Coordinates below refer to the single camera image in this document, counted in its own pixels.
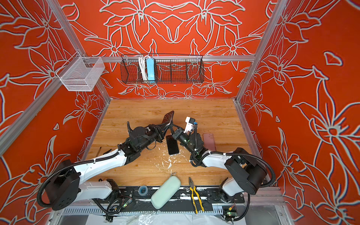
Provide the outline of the black phone case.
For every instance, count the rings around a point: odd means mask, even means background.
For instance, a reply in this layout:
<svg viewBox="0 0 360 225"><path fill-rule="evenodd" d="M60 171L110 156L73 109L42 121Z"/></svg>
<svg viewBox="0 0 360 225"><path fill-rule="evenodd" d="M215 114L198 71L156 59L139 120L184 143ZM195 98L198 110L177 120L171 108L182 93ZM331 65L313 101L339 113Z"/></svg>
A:
<svg viewBox="0 0 360 225"><path fill-rule="evenodd" d="M160 126L161 127L166 127L172 124L173 122L173 116L174 116L174 111L170 111L168 112L164 118L163 121L161 122Z"/></svg>

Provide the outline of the green circuit board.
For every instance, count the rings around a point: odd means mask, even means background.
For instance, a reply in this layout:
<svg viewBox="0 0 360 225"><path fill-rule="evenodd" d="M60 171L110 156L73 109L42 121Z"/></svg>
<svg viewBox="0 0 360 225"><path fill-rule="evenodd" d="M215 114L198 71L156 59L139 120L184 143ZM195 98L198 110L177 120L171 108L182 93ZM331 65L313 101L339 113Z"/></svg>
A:
<svg viewBox="0 0 360 225"><path fill-rule="evenodd" d="M238 212L237 212L237 208L236 206L231 206L231 207L225 207L224 208L224 215L226 217L237 217L238 216Z"/></svg>

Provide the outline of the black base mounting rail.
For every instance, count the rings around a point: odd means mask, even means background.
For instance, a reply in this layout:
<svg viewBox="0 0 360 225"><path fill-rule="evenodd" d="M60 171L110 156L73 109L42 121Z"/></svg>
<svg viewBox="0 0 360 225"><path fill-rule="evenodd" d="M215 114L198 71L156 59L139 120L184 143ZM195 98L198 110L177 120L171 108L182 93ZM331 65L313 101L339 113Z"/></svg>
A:
<svg viewBox="0 0 360 225"><path fill-rule="evenodd" d="M219 186L198 186L197 193L193 193L189 186L181 186L169 199L165 199L164 205L158 209L152 203L152 197L158 189L159 186L118 187L105 199L97 199L97 202L111 212L120 209L119 215L150 212L220 215L231 206L231 210L235 211L245 203L242 192L226 197Z"/></svg>

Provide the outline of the mint green glasses case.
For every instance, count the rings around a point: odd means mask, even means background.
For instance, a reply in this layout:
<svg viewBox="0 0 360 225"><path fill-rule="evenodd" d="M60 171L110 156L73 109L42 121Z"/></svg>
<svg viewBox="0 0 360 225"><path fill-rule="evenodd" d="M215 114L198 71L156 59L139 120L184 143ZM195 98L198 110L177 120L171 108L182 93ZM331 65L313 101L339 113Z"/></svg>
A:
<svg viewBox="0 0 360 225"><path fill-rule="evenodd" d="M156 210L161 209L171 197L180 189L181 181L176 176L171 176L165 183L151 196L151 203Z"/></svg>

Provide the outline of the yellow handled pliers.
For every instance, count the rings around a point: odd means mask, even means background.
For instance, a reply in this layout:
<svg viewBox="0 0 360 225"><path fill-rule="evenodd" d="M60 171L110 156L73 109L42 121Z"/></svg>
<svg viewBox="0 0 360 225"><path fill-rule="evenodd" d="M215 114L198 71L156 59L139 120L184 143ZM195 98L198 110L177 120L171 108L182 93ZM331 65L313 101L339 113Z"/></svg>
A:
<svg viewBox="0 0 360 225"><path fill-rule="evenodd" d="M202 203L202 199L201 199L199 193L197 192L197 188L196 188L192 178L189 177L188 181L189 181L189 188L191 190L191 201L193 203L195 214L198 214L199 212L205 212L205 209L204 209L203 203ZM200 209L197 208L196 200L198 201Z"/></svg>

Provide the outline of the clear plastic wall bin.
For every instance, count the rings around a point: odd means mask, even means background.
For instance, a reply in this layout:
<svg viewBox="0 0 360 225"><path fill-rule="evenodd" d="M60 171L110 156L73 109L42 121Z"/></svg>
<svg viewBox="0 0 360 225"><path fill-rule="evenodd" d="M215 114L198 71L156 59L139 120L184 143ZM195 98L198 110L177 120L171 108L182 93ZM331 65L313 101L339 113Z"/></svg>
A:
<svg viewBox="0 0 360 225"><path fill-rule="evenodd" d="M91 92L105 70L101 57L95 62L84 62L82 57L75 57L56 76L70 92Z"/></svg>

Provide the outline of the blue tape roll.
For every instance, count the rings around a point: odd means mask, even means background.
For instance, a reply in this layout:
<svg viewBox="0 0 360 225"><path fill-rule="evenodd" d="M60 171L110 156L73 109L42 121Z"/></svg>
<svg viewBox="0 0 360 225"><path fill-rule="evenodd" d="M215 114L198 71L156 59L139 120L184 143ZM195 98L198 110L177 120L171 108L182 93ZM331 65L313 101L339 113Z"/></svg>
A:
<svg viewBox="0 0 360 225"><path fill-rule="evenodd" d="M149 192L149 189L148 189L148 187L147 186L145 186L145 185L142 185L142 186L140 186L139 188L138 188L138 194L140 195L140 196L147 196L148 195L148 192Z"/></svg>

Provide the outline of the pink phone case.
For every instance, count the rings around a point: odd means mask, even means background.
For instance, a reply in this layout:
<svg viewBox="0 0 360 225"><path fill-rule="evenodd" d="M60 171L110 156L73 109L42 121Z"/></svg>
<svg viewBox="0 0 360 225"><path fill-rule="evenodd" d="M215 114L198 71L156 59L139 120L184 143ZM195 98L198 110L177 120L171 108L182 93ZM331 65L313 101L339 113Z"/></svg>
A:
<svg viewBox="0 0 360 225"><path fill-rule="evenodd" d="M203 134L204 147L212 152L216 151L215 138L212 133Z"/></svg>

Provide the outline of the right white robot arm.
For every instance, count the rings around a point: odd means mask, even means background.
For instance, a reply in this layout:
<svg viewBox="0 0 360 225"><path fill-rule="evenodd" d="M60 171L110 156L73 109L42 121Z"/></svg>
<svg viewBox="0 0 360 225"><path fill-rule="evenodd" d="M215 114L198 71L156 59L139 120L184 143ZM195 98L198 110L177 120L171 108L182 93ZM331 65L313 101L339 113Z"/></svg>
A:
<svg viewBox="0 0 360 225"><path fill-rule="evenodd" d="M260 188L275 183L275 171L270 164L243 148L239 147L233 152L211 151L204 147L196 128L188 134L178 126L176 130L171 128L171 133L190 152L189 161L193 167L216 167L230 173L232 177L220 185L221 192L227 197L242 192L255 195Z"/></svg>

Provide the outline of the light blue box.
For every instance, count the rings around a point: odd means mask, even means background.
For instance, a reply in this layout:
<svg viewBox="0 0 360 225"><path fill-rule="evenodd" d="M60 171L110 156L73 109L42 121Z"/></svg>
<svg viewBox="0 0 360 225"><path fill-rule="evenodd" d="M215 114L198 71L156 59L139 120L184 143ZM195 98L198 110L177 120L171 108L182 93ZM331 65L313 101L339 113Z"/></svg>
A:
<svg viewBox="0 0 360 225"><path fill-rule="evenodd" d="M146 59L148 81L150 83L155 82L155 61L153 58Z"/></svg>

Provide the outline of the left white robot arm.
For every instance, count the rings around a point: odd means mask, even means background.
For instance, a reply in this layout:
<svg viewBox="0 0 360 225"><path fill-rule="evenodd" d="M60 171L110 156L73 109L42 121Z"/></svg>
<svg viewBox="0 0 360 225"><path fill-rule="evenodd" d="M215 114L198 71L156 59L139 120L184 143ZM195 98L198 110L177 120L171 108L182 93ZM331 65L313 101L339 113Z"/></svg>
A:
<svg viewBox="0 0 360 225"><path fill-rule="evenodd" d="M37 192L37 204L54 211L67 207L78 197L81 184L108 170L132 163L152 143L161 143L170 126L170 122L163 122L131 129L128 122L129 137L124 143L118 144L114 151L75 163L63 161L41 184Z"/></svg>

